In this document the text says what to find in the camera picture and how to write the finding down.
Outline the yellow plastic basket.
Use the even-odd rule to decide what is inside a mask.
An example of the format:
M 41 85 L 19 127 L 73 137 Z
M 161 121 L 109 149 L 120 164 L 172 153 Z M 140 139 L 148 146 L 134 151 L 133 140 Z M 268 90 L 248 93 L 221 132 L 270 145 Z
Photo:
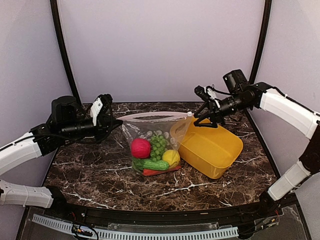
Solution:
M 219 179 L 241 154 L 242 140 L 222 126 L 195 126 L 195 118 L 179 139 L 182 160 L 211 179 Z

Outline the clear zip top bag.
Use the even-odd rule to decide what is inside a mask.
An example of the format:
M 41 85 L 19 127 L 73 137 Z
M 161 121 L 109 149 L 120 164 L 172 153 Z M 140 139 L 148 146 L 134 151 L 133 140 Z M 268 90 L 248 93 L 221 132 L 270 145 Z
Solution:
M 132 168 L 156 176 L 181 168 L 180 145 L 193 119 L 192 112 L 154 111 L 118 118 L 129 144 Z

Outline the green toy grapes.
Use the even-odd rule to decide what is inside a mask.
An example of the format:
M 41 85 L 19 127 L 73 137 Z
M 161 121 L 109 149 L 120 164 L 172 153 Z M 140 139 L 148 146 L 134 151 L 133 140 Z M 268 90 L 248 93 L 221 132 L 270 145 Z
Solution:
M 167 140 L 162 134 L 154 132 L 151 136 L 149 143 L 151 145 L 150 159 L 152 161 L 159 161 L 162 159 L 162 155 L 166 151 Z

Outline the yellow toy apple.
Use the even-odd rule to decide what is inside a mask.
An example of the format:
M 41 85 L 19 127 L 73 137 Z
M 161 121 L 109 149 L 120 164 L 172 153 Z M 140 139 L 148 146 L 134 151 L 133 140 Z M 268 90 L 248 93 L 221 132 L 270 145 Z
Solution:
M 169 169 L 173 169 L 180 164 L 181 158 L 177 150 L 169 149 L 163 153 L 162 160 L 169 164 Z

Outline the orange toy carrot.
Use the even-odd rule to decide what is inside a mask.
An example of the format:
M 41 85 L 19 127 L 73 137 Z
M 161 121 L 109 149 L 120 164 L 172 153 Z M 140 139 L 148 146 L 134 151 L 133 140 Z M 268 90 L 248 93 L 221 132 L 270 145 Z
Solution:
M 164 173 L 169 173 L 169 172 L 173 172 L 173 171 L 177 171 L 181 168 L 180 165 L 170 168 L 168 170 L 152 170 L 152 169 L 144 169 L 142 171 L 142 175 L 143 176 L 155 176 L 155 175 L 160 175 L 160 174 L 164 174 Z

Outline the green toy cucumber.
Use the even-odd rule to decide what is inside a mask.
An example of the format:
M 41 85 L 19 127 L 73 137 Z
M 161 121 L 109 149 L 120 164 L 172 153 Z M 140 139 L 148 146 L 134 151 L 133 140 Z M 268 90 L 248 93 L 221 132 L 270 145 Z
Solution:
M 155 171 L 166 171 L 169 169 L 169 164 L 163 160 L 145 160 L 142 164 L 143 169 L 155 170 Z

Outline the green toy leafy vegetable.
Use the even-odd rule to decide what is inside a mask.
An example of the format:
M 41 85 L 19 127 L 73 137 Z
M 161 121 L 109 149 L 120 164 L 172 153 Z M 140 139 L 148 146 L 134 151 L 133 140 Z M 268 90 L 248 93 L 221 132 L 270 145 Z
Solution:
M 135 158 L 135 157 L 132 158 L 132 166 L 139 173 L 143 172 L 144 164 L 145 164 L 145 159 L 140 159 L 140 158 Z

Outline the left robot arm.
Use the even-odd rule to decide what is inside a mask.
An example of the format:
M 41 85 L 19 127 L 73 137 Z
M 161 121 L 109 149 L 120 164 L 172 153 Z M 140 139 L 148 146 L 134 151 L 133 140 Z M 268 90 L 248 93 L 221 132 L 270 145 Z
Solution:
M 112 97 L 101 94 L 84 110 L 74 96 L 61 96 L 51 103 L 51 114 L 22 137 L 1 147 L 0 173 L 46 156 L 69 144 L 99 144 L 122 125 L 113 115 Z M 0 181 L 0 204 L 50 209 L 60 218 L 71 213 L 62 192 L 55 186 L 32 187 Z

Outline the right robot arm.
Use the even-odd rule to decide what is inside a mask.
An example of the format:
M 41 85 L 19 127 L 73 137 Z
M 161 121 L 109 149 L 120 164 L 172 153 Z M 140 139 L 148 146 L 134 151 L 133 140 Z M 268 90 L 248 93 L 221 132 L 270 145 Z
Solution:
M 194 114 L 196 127 L 217 128 L 225 117 L 243 110 L 261 110 L 286 123 L 305 138 L 305 149 L 286 172 L 273 183 L 255 205 L 255 213 L 266 217 L 275 203 L 311 176 L 320 172 L 320 114 L 265 82 L 251 83 L 240 69 L 223 76 L 227 87 L 224 99 L 218 99 L 214 86 L 196 86 L 194 93 L 203 101 Z

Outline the black front rail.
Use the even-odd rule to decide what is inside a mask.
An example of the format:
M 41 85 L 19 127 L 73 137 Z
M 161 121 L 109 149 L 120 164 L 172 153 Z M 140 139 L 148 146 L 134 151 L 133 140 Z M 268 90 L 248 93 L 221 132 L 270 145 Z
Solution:
M 37 210 L 41 214 L 50 217 L 69 221 L 75 220 L 93 226 L 107 226 L 110 223 L 164 226 L 166 224 L 187 225 L 214 222 L 220 225 L 242 225 L 260 218 L 260 216 L 254 212 L 258 206 L 259 203 L 254 202 L 245 205 L 207 210 L 146 212 L 111 210 L 66 203 L 60 209 L 52 210 L 39 207 L 31 207 L 30 209 Z

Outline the right black frame post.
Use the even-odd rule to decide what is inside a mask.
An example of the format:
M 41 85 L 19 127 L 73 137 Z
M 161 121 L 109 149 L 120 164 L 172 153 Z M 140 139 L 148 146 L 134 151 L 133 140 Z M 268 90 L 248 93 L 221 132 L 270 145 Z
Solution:
M 258 70 L 260 67 L 264 46 L 265 46 L 265 41 L 267 38 L 267 32 L 268 32 L 269 21 L 270 21 L 271 10 L 272 10 L 272 2 L 273 2 L 272 0 L 264 1 L 261 28 L 260 28 L 256 52 L 255 52 L 255 56 L 254 56 L 254 60 L 253 60 L 253 64 L 252 64 L 252 68 L 249 76 L 250 84 L 255 83 Z

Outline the black frame post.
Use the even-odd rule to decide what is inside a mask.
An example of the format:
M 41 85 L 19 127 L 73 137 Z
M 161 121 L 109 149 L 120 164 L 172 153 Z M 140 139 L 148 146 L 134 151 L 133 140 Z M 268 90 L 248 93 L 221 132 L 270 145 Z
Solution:
M 68 56 L 67 48 L 65 44 L 63 28 L 62 28 L 62 23 L 60 19 L 60 13 L 59 13 L 58 1 L 50 0 L 49 2 L 50 2 L 50 9 L 52 14 L 56 39 L 58 43 L 58 48 L 59 48 L 60 56 L 62 59 L 64 71 L 67 77 L 68 85 L 72 95 L 76 99 L 76 102 L 81 105 L 82 101 L 76 86 L 76 81 L 72 72 L 72 68 L 71 68 L 71 64 L 70 64 L 70 60 L 69 60 L 69 56 Z
M 267 32 L 268 32 L 269 21 L 270 21 L 271 10 L 272 10 L 272 2 L 273 2 L 272 0 L 264 1 L 261 28 L 260 28 L 256 52 L 255 52 L 255 56 L 254 56 L 254 60 L 253 60 L 253 64 L 252 64 L 252 68 L 249 76 L 250 84 L 255 83 L 258 70 L 260 67 L 264 46 L 265 46 L 265 41 L 267 38 Z

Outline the left black frame post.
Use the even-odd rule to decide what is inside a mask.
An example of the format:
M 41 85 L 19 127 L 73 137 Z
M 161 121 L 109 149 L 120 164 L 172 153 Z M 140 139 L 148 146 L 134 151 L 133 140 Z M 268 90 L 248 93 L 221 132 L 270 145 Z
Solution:
M 58 1 L 50 0 L 49 2 L 50 2 L 50 9 L 52 14 L 56 39 L 58 43 L 58 48 L 59 48 L 60 56 L 62 59 L 64 71 L 67 77 L 68 85 L 72 95 L 76 99 L 76 102 L 81 105 L 82 101 L 76 86 L 76 81 L 72 72 L 72 68 L 71 68 L 71 64 L 70 64 L 70 60 L 69 60 L 69 56 L 68 56 L 67 48 L 65 44 L 63 28 L 62 28 L 62 23 L 60 19 L 60 13 L 59 13 Z

